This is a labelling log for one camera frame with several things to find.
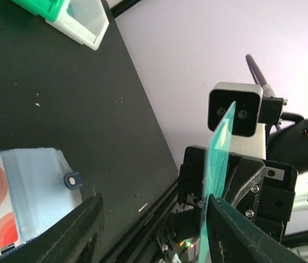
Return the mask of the black frame post right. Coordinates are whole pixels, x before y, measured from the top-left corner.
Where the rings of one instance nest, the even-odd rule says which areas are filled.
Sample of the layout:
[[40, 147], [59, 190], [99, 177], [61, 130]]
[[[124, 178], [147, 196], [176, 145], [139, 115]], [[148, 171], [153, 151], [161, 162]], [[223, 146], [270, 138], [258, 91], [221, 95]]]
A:
[[122, 0], [115, 6], [111, 7], [111, 12], [114, 18], [119, 17], [121, 14], [138, 4], [141, 0]]

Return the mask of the green bin middle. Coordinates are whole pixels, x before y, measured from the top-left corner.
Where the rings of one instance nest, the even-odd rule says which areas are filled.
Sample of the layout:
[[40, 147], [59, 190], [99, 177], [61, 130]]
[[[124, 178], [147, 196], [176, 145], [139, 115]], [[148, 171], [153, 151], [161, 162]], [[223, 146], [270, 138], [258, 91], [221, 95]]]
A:
[[39, 15], [44, 19], [54, 22], [65, 0], [12, 0], [33, 15]]

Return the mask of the white bin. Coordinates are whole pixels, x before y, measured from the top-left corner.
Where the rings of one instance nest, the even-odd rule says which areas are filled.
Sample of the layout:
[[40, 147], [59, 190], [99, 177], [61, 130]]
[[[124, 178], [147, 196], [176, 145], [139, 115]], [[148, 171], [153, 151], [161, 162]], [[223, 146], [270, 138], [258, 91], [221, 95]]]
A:
[[100, 0], [64, 1], [55, 21], [47, 23], [92, 50], [99, 48], [109, 26]]

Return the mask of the blue leather card holder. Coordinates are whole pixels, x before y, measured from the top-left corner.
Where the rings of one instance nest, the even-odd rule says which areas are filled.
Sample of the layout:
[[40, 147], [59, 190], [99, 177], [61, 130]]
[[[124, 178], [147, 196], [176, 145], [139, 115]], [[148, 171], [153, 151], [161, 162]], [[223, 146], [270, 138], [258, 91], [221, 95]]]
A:
[[0, 255], [38, 237], [82, 202], [80, 175], [54, 148], [0, 150], [18, 241]]

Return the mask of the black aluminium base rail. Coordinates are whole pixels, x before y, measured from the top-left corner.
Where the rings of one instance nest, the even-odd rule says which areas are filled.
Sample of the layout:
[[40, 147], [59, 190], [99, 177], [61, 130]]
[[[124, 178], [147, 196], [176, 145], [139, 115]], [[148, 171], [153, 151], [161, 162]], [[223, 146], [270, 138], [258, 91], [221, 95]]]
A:
[[100, 262], [134, 262], [137, 255], [152, 240], [154, 233], [173, 211], [177, 204], [177, 196], [178, 180], [175, 180]]

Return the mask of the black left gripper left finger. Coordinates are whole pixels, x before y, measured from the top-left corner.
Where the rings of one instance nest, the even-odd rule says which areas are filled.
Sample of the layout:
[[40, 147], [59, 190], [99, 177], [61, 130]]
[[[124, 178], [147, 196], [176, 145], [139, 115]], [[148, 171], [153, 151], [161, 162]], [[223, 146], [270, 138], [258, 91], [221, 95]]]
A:
[[103, 198], [97, 193], [51, 228], [0, 256], [0, 262], [99, 262]]

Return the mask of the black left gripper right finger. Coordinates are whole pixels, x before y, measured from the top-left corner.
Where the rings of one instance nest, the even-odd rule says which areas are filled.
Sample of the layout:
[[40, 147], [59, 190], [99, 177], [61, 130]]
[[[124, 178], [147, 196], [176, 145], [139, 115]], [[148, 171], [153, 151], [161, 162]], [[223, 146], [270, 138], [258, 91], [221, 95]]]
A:
[[212, 262], [305, 262], [214, 195], [208, 199], [207, 236]]

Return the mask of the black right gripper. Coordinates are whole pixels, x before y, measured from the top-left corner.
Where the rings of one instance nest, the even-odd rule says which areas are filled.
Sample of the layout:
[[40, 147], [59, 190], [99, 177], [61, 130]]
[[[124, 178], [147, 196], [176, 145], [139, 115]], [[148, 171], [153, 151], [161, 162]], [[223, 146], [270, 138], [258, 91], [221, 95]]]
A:
[[[206, 149], [185, 150], [178, 177], [178, 203], [202, 199]], [[231, 153], [226, 163], [223, 199], [274, 240], [281, 241], [290, 221], [298, 172], [290, 164]]]

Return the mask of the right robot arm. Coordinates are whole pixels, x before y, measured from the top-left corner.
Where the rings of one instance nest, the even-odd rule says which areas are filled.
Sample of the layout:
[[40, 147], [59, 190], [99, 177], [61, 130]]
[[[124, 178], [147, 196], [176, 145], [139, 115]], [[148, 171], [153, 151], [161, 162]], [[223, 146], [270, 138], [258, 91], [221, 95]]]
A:
[[[270, 134], [267, 159], [262, 160], [266, 175], [258, 193], [248, 193], [238, 203], [240, 212], [253, 208], [252, 220], [272, 238], [280, 241], [293, 211], [308, 210], [308, 119], [296, 116], [293, 125]], [[202, 177], [207, 150], [197, 146], [185, 149], [178, 177], [178, 203], [197, 207], [202, 200]], [[230, 153], [226, 165], [226, 183], [236, 179], [239, 168], [256, 164], [246, 156]]]

